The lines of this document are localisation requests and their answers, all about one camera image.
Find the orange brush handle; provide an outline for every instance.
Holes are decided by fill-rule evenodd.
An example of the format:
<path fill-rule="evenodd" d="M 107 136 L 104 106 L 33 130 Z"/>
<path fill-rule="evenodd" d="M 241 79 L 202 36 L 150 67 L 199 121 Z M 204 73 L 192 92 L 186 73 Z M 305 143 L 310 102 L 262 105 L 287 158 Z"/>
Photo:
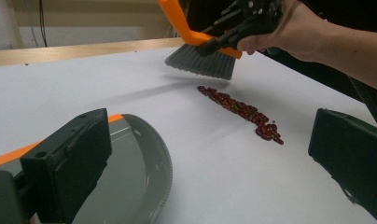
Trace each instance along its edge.
<path fill-rule="evenodd" d="M 185 14 L 177 0 L 158 0 L 158 2 L 168 21 L 173 25 L 187 44 L 200 46 L 206 41 L 214 38 L 211 35 L 195 32 L 189 29 Z M 219 52 L 230 55 L 236 59 L 240 59 L 242 56 L 241 51 L 232 48 L 220 49 Z"/>

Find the white tabletop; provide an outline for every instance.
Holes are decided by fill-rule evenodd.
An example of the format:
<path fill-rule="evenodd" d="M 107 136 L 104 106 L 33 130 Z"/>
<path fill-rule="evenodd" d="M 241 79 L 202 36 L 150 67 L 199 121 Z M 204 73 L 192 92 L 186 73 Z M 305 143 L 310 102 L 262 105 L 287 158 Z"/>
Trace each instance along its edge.
<path fill-rule="evenodd" d="M 307 152 L 318 108 L 374 124 L 363 104 L 261 54 L 226 81 L 168 67 L 174 50 L 0 66 L 0 155 L 105 107 L 146 120 L 169 148 L 174 182 L 157 223 L 377 223 Z M 258 137 L 199 85 L 255 106 L 285 144 Z"/>

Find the brush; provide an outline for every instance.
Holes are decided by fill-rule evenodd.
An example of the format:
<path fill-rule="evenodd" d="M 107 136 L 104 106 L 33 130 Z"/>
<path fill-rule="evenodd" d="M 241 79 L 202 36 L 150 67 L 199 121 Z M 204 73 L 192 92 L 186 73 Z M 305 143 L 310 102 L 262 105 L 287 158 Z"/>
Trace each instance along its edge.
<path fill-rule="evenodd" d="M 195 32 L 189 29 L 177 0 L 158 2 L 169 22 L 186 43 L 171 54 L 165 63 L 194 74 L 227 80 L 232 77 L 235 60 L 242 56 L 242 52 L 236 49 L 238 41 L 249 35 L 273 32 L 282 17 L 279 0 L 268 0 L 267 6 L 253 5 L 249 0 L 237 0 L 221 12 L 222 18 L 212 26 L 202 32 Z"/>

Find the spilled beans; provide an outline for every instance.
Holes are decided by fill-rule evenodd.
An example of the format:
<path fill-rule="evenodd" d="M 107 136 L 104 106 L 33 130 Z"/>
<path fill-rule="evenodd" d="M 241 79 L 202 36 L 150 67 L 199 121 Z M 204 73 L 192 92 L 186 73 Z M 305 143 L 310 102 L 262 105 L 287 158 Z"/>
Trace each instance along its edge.
<path fill-rule="evenodd" d="M 267 141 L 275 141 L 280 145 L 284 144 L 281 139 L 281 134 L 278 133 L 278 127 L 275 121 L 269 123 L 269 118 L 264 114 L 258 112 L 258 109 L 252 105 L 246 105 L 243 102 L 236 101 L 226 93 L 219 92 L 212 88 L 206 88 L 199 86 L 198 90 L 205 96 L 209 97 L 212 101 L 223 106 L 223 108 L 231 111 L 234 114 L 241 116 L 242 118 L 256 124 L 258 127 L 255 132 L 262 139 Z"/>

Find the broom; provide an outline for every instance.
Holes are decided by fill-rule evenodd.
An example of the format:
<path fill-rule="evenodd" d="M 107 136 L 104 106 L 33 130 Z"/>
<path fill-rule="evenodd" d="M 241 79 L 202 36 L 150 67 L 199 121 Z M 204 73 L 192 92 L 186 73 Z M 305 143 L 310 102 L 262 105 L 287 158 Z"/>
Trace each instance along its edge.
<path fill-rule="evenodd" d="M 209 35 L 215 31 L 212 26 L 202 32 L 195 32 L 189 29 L 186 17 L 177 0 L 158 0 L 158 2 L 169 22 L 186 42 L 185 45 L 170 55 L 165 60 L 165 63 L 174 68 L 194 74 L 227 80 L 230 80 L 232 77 L 235 60 L 240 59 L 242 56 L 241 51 L 232 47 L 236 47 L 239 39 L 245 36 L 272 32 L 282 17 L 279 1 L 273 0 L 272 4 L 275 3 L 273 5 L 275 8 L 272 9 L 274 10 L 272 15 L 266 16 L 266 21 L 244 21 L 243 24 L 240 24 L 240 28 L 233 28 L 231 34 L 221 35 L 216 40 L 213 36 Z M 221 13 L 223 16 L 230 14 L 215 22 L 214 25 L 218 26 L 218 30 L 224 31 L 229 28 L 228 24 L 244 20 L 242 11 L 236 10 L 236 7 L 242 3 L 245 3 L 245 1 L 241 1 L 238 4 L 234 2 Z M 247 7 L 247 4 L 244 7 L 239 5 L 239 7 L 243 9 Z M 247 9 L 252 13 L 252 8 L 247 7 Z M 275 49 L 267 49 L 267 51 L 270 54 L 278 52 Z"/>

